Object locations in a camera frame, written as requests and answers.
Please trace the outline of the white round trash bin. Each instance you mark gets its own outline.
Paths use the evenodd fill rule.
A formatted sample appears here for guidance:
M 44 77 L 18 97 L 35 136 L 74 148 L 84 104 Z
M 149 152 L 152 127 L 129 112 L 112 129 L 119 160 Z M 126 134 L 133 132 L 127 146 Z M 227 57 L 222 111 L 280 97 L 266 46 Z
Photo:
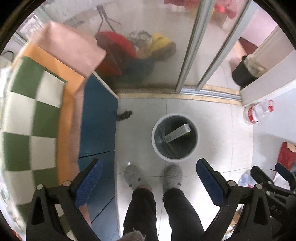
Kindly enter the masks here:
M 180 113 L 160 118 L 152 129 L 155 153 L 163 160 L 179 163 L 189 159 L 198 145 L 198 129 L 192 120 Z

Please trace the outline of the black trash bin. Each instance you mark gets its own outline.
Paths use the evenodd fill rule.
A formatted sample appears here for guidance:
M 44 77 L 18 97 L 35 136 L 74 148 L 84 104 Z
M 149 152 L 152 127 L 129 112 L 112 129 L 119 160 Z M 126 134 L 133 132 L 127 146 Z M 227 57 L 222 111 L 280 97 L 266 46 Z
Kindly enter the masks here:
M 252 54 L 242 56 L 241 62 L 232 72 L 234 82 L 243 89 L 267 73 L 267 68 L 257 62 Z

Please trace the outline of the clear plastic water bottle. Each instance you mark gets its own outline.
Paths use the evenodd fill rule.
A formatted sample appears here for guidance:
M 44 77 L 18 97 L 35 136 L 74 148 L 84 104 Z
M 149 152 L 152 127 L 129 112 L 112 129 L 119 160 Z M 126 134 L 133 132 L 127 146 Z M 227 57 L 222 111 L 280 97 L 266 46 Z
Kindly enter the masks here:
M 267 120 L 273 111 L 274 101 L 269 99 L 245 108 L 243 116 L 248 124 L 255 125 Z

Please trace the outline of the right grey slipper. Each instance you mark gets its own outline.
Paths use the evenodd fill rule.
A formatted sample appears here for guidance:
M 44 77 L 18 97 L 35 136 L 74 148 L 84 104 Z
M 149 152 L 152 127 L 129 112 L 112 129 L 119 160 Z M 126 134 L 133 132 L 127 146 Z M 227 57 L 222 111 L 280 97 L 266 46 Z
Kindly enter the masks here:
M 164 192 L 169 189 L 180 189 L 182 186 L 183 171 L 178 165 L 169 166 L 164 176 Z

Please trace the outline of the grey slipper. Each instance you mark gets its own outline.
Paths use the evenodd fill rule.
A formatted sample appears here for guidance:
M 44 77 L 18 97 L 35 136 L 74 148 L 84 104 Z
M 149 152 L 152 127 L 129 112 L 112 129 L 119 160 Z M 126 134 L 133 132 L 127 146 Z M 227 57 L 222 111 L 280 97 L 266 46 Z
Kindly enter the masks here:
M 124 171 L 124 178 L 128 187 L 132 190 L 136 190 L 138 188 L 144 188 L 150 191 L 152 190 L 146 178 L 144 178 L 143 174 L 136 166 L 127 166 Z
M 178 165 L 169 166 L 164 176 L 164 192 L 169 189 L 180 189 L 182 186 L 183 171 Z

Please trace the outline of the white carton in bin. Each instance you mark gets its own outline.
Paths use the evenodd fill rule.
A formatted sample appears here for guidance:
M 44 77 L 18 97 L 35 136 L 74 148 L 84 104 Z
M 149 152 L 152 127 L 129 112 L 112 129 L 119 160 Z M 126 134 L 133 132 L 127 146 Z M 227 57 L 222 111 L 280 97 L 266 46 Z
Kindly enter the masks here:
M 177 138 L 184 136 L 185 134 L 191 132 L 191 128 L 188 123 L 183 124 L 179 128 L 175 129 L 174 131 L 170 132 L 168 135 L 165 136 L 166 143 L 170 143 Z

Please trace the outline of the left black trouser leg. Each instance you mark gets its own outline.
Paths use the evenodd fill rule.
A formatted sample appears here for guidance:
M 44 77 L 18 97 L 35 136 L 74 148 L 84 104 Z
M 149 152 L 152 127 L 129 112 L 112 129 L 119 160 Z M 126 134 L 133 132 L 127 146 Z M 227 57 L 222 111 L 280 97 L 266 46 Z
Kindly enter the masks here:
M 124 220 L 123 235 L 140 232 L 142 240 L 159 240 L 157 235 L 157 209 L 153 193 L 146 188 L 137 188 L 132 193 Z

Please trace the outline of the green white checkered tablecloth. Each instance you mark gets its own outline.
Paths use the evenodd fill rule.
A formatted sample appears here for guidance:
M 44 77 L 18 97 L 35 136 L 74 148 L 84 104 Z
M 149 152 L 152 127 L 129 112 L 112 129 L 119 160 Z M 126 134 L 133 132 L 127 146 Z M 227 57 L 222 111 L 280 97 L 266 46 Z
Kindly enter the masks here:
M 1 210 L 26 236 L 30 203 L 39 184 L 58 185 L 58 122 L 66 81 L 23 56 L 1 94 Z

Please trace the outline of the blue cabinet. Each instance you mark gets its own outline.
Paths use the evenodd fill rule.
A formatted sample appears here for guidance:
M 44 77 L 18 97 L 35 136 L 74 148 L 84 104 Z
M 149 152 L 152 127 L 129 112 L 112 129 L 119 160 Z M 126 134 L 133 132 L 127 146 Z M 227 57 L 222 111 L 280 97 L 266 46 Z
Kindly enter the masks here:
M 102 175 L 87 201 L 91 227 L 100 240 L 119 238 L 115 207 L 114 150 L 118 100 L 91 75 L 84 89 L 78 164 L 83 171 L 97 158 Z

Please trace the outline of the left grey slipper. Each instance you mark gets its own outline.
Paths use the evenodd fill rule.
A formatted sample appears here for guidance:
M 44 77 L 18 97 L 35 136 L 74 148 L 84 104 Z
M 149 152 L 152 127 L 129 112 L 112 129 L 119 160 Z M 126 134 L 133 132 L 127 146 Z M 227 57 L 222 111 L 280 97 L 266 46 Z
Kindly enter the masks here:
M 136 166 L 127 166 L 124 171 L 124 178 L 128 187 L 132 190 L 136 190 L 138 188 L 144 188 L 150 191 L 152 190 L 146 178 L 144 178 L 143 174 Z

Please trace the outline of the dark rag on floor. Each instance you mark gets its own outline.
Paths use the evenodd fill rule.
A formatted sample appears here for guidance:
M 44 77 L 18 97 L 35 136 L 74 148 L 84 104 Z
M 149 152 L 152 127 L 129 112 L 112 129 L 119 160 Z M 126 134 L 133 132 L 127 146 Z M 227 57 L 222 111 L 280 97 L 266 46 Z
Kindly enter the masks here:
M 122 114 L 117 114 L 116 116 L 116 120 L 117 121 L 123 121 L 123 120 L 127 120 L 128 118 L 130 118 L 133 115 L 133 112 L 131 110 L 125 111 Z

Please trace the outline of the yellow bag behind glass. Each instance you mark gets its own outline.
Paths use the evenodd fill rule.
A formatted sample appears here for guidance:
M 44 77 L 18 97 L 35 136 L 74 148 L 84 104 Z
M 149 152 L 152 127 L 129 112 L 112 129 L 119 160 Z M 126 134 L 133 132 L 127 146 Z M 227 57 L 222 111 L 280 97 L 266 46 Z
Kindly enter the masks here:
M 152 35 L 150 51 L 154 60 L 165 61 L 176 53 L 177 46 L 164 35 L 155 33 Z

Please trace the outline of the pink cloth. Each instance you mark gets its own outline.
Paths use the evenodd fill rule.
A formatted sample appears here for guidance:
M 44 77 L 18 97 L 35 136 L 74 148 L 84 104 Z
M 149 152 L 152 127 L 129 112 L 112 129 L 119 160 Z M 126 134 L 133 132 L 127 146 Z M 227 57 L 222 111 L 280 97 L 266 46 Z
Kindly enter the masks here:
M 45 50 L 83 77 L 89 77 L 106 57 L 95 37 L 62 23 L 49 21 L 30 43 Z

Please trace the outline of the red bucket behind glass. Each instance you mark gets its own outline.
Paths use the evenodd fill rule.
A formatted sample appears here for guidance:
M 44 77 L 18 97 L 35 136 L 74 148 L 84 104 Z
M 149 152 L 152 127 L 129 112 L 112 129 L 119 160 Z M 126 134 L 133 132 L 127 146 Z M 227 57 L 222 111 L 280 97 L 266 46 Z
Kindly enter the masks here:
M 100 76 L 123 75 L 131 61 L 137 57 L 136 49 L 131 41 L 121 34 L 101 31 L 97 32 L 95 39 L 97 45 L 106 51 L 106 57 L 95 70 Z

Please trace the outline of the sliding glass door frame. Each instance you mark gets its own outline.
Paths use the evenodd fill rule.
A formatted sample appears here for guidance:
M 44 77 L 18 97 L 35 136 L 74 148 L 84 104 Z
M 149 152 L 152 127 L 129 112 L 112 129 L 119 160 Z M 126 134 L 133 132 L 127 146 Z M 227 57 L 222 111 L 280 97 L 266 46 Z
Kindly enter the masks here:
M 219 4 L 236 3 L 236 16 L 218 13 Z M 231 52 L 257 7 L 253 1 L 200 1 L 185 59 L 175 88 L 201 90 Z

